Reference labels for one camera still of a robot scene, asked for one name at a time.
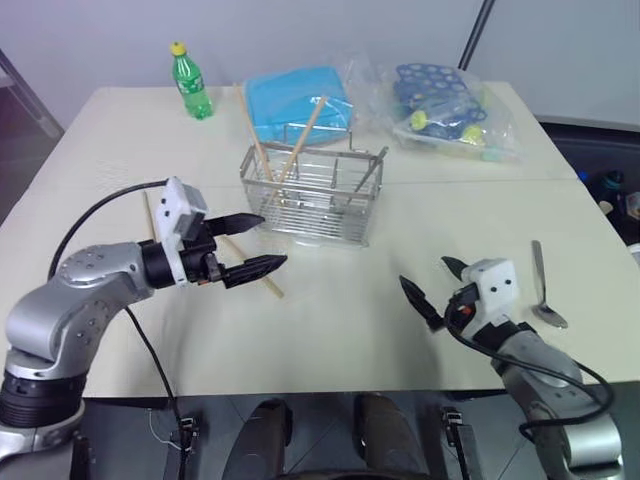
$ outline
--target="metal wire basket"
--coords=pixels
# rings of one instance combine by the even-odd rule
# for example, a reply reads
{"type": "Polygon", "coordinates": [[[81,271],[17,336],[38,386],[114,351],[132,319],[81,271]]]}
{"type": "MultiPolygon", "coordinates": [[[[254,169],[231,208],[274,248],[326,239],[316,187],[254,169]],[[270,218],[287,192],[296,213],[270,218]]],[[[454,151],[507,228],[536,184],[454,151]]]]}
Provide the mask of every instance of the metal wire basket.
{"type": "Polygon", "coordinates": [[[366,245],[366,231],[382,184],[383,157],[360,151],[303,148],[279,182],[294,147],[262,144],[274,181],[267,179],[255,145],[240,166],[253,213],[264,226],[317,240],[366,245]]]}

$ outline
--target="white table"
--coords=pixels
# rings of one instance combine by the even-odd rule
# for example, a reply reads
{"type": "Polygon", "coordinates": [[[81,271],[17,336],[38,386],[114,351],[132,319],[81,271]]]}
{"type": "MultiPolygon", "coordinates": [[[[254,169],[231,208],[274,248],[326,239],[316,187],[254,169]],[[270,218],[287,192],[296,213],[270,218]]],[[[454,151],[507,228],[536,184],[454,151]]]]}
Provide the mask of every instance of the white table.
{"type": "MultiPolygon", "coordinates": [[[[517,320],[611,381],[640,379],[636,264],[513,91],[492,88],[508,100],[537,161],[500,168],[392,149],[370,247],[310,248],[259,232],[236,237],[251,255],[288,253],[273,275],[283,300],[258,282],[166,289],[134,305],[178,394],[500,388],[488,360],[444,332],[430,334],[400,289],[403,274],[442,308],[458,285],[442,255],[513,259],[522,291],[517,320]],[[549,302],[568,319],[566,331],[530,313],[534,238],[543,243],[549,302]]],[[[117,187],[176,174],[200,187],[216,214],[247,210],[237,167],[248,136],[235,98],[224,93],[217,116],[202,123],[181,115],[172,90],[104,89],[92,97],[0,228],[0,265],[11,272],[2,318],[44,281],[69,225],[117,187]]],[[[142,197],[133,194],[96,214],[70,251],[149,237],[142,197]]],[[[220,253],[237,263],[224,246],[220,253]]],[[[107,331],[85,393],[163,395],[126,316],[107,331]]]]}

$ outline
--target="metal spoon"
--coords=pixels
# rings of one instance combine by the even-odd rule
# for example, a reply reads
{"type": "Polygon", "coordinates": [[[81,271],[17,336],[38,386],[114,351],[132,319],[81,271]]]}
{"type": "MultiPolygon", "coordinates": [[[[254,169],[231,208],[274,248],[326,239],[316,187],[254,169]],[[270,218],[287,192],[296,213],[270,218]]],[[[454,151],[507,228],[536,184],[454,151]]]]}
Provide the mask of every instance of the metal spoon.
{"type": "Polygon", "coordinates": [[[542,298],[540,303],[531,307],[533,313],[556,328],[567,328],[569,324],[562,316],[547,305],[547,283],[544,277],[544,261],[542,260],[542,244],[538,240],[531,242],[533,247],[533,259],[536,264],[538,280],[542,287],[542,298]]]}

